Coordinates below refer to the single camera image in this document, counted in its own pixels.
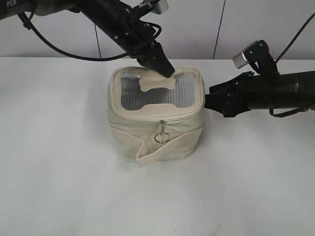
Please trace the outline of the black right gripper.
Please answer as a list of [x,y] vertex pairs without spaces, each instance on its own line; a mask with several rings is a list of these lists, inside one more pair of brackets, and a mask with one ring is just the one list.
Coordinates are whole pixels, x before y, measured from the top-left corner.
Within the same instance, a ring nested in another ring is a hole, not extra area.
[[271,109],[272,80],[245,72],[212,87],[205,95],[204,108],[232,118],[251,110]]

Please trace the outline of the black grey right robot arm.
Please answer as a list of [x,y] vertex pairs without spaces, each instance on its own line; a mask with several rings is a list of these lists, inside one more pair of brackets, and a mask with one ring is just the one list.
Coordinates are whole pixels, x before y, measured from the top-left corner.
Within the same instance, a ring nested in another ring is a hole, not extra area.
[[313,71],[275,74],[271,77],[244,72],[236,78],[209,88],[205,108],[233,118],[251,110],[269,110],[284,118],[315,109]]

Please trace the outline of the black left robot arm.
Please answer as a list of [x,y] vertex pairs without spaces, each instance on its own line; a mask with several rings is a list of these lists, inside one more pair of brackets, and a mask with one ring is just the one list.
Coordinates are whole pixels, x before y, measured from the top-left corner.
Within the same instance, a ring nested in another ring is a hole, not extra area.
[[[175,69],[167,59],[162,45],[156,41],[161,26],[142,21],[149,13],[162,14],[169,8],[165,0],[143,0],[132,7],[120,0],[2,0],[0,18],[17,15],[23,26],[32,30],[48,47],[70,58],[85,61],[113,61],[131,57],[145,67],[169,78]],[[124,50],[123,54],[107,58],[89,58],[65,52],[50,43],[32,24],[36,16],[48,16],[61,11],[82,13]]]

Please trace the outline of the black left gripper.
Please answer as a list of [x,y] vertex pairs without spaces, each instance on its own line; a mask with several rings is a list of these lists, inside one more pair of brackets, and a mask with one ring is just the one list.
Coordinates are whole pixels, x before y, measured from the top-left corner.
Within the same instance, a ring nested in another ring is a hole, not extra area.
[[156,41],[160,26],[142,21],[141,18],[150,12],[158,12],[156,4],[139,4],[131,7],[128,4],[96,4],[94,6],[94,23],[121,49],[123,54],[110,59],[121,59],[126,56],[137,59],[137,62],[170,78],[175,72],[167,59],[160,43]]

